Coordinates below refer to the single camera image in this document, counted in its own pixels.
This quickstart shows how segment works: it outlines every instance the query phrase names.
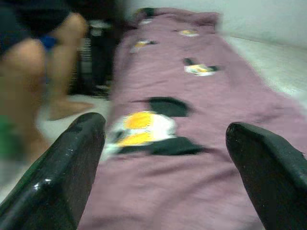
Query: white tile floor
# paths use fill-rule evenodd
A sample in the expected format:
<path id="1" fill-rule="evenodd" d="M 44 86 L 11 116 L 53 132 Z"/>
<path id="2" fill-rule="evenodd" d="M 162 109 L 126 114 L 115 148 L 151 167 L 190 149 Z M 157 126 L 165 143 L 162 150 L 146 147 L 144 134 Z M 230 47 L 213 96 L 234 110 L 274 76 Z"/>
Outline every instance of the white tile floor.
<path id="1" fill-rule="evenodd" d="M 270 87 L 297 99 L 306 109 L 303 113 L 307 115 L 307 49 L 276 46 L 229 36 L 225 36 L 225 39 L 254 66 Z M 100 113 L 107 118 L 109 102 L 80 95 L 73 96 L 71 99 L 94 103 L 95 108 L 90 112 Z M 48 121 L 47 108 L 43 107 L 38 119 L 38 126 L 50 142 L 54 142 L 77 116 L 58 121 Z M 13 188 L 21 175 L 22 173 L 11 184 L 0 187 L 0 202 Z"/>

